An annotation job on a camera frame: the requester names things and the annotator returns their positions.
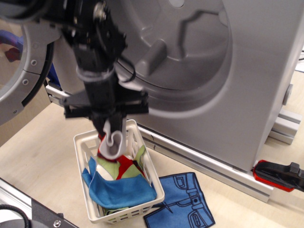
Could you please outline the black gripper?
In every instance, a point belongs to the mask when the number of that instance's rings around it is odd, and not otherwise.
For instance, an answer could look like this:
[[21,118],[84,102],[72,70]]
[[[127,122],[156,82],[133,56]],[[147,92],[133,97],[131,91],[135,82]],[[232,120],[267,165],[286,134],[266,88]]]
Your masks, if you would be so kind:
[[149,112],[148,93],[122,86],[114,67],[104,72],[77,67],[76,73],[84,83],[84,90],[61,99],[60,104],[66,118],[91,119],[100,140],[106,135],[104,121],[109,120],[111,133],[124,133],[127,115]]

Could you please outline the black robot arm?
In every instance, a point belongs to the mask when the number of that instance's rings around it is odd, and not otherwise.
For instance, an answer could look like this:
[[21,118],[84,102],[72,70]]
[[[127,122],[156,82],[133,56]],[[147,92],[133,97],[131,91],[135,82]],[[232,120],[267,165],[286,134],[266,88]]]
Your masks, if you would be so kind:
[[76,58],[85,89],[60,100],[66,118],[88,117],[100,136],[125,134],[128,114],[148,112],[148,94],[123,87],[115,63],[123,60],[125,34],[104,0],[3,0],[1,19],[20,25],[23,37],[1,32],[7,56],[19,66],[0,90],[0,121],[6,123],[33,99],[52,65],[54,43],[64,38]]

